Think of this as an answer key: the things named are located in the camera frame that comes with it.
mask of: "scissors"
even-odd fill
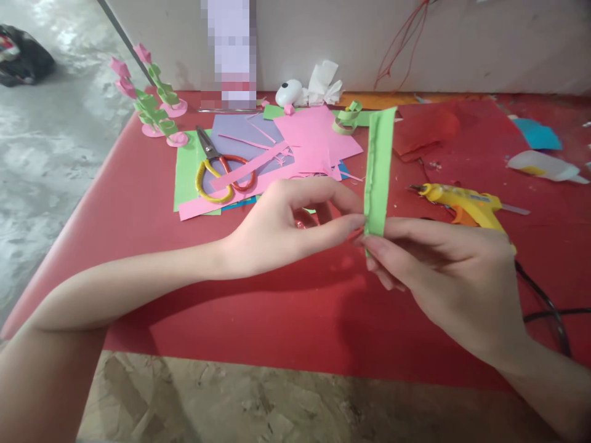
[[[251,180],[246,184],[246,186],[240,186],[238,184],[238,182],[234,182],[231,185],[226,186],[226,189],[228,190],[228,194],[225,197],[216,199],[216,198],[213,198],[212,196],[208,195],[203,190],[203,176],[205,175],[205,170],[207,169],[208,171],[210,171],[215,177],[221,177],[220,174],[218,174],[218,171],[216,171],[211,166],[210,161],[218,159],[222,163],[223,169],[226,171],[226,174],[229,174],[231,172],[230,166],[228,165],[228,160],[229,161],[236,161],[236,162],[239,162],[242,164],[247,164],[248,161],[246,159],[244,159],[242,157],[238,157],[238,156],[221,155],[215,149],[215,146],[211,142],[211,139],[205,133],[205,130],[201,126],[197,126],[197,136],[199,137],[199,141],[201,142],[201,147],[203,148],[203,151],[205,152],[205,155],[207,156],[207,158],[204,161],[202,161],[201,164],[199,165],[199,169],[197,170],[197,177],[195,178],[195,186],[197,187],[197,190],[199,191],[199,195],[201,197],[205,198],[205,200],[210,201],[212,203],[222,204],[222,203],[226,203],[227,201],[231,200],[232,197],[234,196],[234,191],[232,190],[232,188],[234,188],[237,191],[245,192],[254,186],[254,182],[256,181],[256,173],[254,171],[252,171]]]

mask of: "pink base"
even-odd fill
[[[166,139],[166,143],[173,148],[180,148],[189,142],[189,137],[184,132],[177,132]]]
[[[158,138],[158,137],[164,136],[164,134],[162,132],[160,132],[160,130],[158,130],[158,129],[153,130],[152,126],[150,126],[150,125],[143,125],[142,126],[142,134],[146,135],[147,137],[151,137],[151,138]]]
[[[163,103],[160,105],[160,109],[164,109],[170,118],[181,117],[181,115],[185,114],[188,109],[187,102],[183,99],[180,99],[180,103],[176,105],[167,105]]]

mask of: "hand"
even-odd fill
[[[529,346],[509,239],[485,228],[389,218],[368,236],[368,269],[386,289],[408,287],[422,311],[467,351],[497,368]]]
[[[332,219],[331,202],[342,214]],[[315,209],[320,221],[303,208]],[[298,229],[297,221],[306,229]],[[224,279],[262,274],[343,243],[365,223],[363,202],[329,177],[274,182],[242,224],[222,240]]]

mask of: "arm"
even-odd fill
[[[327,202],[342,217],[332,220]],[[317,210],[310,226],[303,207]],[[0,354],[0,435],[11,442],[73,442],[108,325],[180,287],[264,273],[344,242],[363,203],[329,178],[279,181],[238,229],[210,244],[105,263],[51,291]],[[244,257],[248,263],[236,257]]]
[[[391,218],[362,240],[387,289],[409,288],[437,326],[496,368],[567,441],[591,437],[591,371],[529,337],[513,252],[492,229]]]

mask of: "black bag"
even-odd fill
[[[7,87],[35,84],[55,66],[54,58],[31,34],[0,25],[0,83]]]

